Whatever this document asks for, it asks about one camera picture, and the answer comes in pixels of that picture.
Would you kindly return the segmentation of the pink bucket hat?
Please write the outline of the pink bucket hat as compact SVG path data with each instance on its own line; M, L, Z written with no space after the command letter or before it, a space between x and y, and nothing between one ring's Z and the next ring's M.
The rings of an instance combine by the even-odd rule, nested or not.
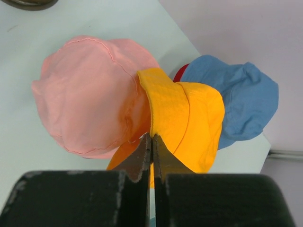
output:
M51 137L84 158L110 158L150 128L150 110L138 71L158 68L131 39L80 35L45 58L32 91Z

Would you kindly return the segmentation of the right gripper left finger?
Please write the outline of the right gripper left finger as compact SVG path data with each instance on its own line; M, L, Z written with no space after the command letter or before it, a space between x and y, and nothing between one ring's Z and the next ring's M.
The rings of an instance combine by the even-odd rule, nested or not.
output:
M152 141L110 171L31 171L12 188L3 227L147 227Z

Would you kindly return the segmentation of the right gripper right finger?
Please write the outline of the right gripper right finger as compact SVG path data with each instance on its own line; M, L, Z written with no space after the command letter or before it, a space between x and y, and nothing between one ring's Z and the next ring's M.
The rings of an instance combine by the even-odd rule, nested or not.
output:
M259 174L195 174L152 139L156 226L293 227L276 182Z

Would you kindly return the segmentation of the blue hat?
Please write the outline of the blue hat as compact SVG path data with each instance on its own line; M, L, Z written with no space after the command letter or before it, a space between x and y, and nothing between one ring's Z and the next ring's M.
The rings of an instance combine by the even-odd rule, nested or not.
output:
M278 84L250 62L229 65L202 55L188 65L180 81L209 85L223 97L219 149L260 135L278 109Z

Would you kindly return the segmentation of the red bucket hat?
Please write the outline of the red bucket hat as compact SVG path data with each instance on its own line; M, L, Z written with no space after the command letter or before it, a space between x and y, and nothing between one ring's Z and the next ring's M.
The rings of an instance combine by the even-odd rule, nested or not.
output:
M186 64L184 66L182 66L176 73L173 82L179 82L182 78L182 75L184 73L184 71L186 70L186 68L188 67L189 64Z

